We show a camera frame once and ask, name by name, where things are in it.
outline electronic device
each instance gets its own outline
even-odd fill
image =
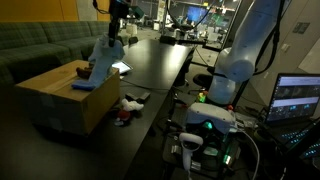
[[[264,123],[271,135],[290,149],[315,126],[310,118],[319,99],[320,74],[280,73]],[[320,141],[312,144],[300,157],[317,155],[320,155]]]
[[[124,61],[116,61],[115,63],[112,64],[112,67],[118,68],[120,74],[123,74],[132,70],[132,67]]]
[[[193,103],[188,108],[186,124],[201,124],[207,120],[212,122],[222,134],[227,134],[232,127],[236,127],[236,119],[232,111],[205,103]]]
[[[198,22],[206,14],[206,9],[202,7],[189,6],[187,12],[188,21]]]
[[[186,171],[189,171],[191,167],[192,153],[198,150],[199,147],[203,144],[203,139],[200,136],[194,134],[181,133],[179,135],[179,140],[181,141],[182,146],[183,168]]]

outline tablet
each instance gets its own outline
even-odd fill
[[[132,70],[132,67],[124,61],[116,61],[115,63],[112,64],[112,67],[118,68],[120,74],[123,74]]]

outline green light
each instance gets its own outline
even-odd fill
[[[203,124],[203,126],[204,126],[205,128],[208,128],[209,130],[212,129],[212,124],[211,124],[210,122],[205,122],[205,123]]]
[[[231,157],[230,156],[228,156],[228,155],[224,155],[224,158],[223,158],[223,163],[225,163],[225,164],[229,164],[229,162],[230,162],[230,160],[231,160]]]
[[[203,93],[199,93],[198,100],[199,102],[204,103],[206,101],[206,95],[204,95]]]

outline lamp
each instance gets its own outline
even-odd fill
[[[131,37],[133,35],[136,35],[138,33],[138,28],[137,28],[137,25],[135,24],[128,24],[126,26],[126,33],[130,34]]]

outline red object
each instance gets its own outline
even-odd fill
[[[233,111],[233,106],[232,105],[228,105],[227,110]]]
[[[117,115],[117,120],[127,121],[131,116],[131,113],[125,110],[120,110]]]

